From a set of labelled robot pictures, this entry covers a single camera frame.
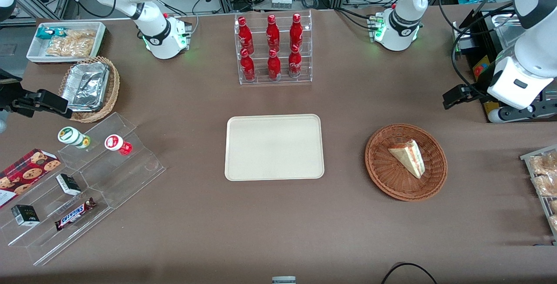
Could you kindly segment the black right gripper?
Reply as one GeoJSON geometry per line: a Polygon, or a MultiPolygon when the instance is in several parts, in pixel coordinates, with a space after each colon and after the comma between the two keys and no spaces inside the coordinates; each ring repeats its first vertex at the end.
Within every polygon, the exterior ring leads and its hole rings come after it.
{"type": "Polygon", "coordinates": [[[23,94],[22,78],[5,70],[0,70],[0,109],[33,118],[35,112],[49,112],[66,119],[73,111],[67,107],[68,101],[49,90],[26,91],[23,94]]]}

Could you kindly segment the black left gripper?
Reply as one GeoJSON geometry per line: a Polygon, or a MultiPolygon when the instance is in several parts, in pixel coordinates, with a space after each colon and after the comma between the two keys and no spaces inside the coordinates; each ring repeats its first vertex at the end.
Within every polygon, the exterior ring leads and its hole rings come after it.
{"type": "MultiPolygon", "coordinates": [[[[476,90],[473,85],[459,84],[454,90],[449,90],[443,94],[443,107],[449,110],[456,104],[471,102],[482,98],[482,93],[476,90]]],[[[530,120],[551,117],[557,113],[556,98],[536,99],[527,108],[521,110],[507,106],[500,109],[501,120],[530,120]]]]}

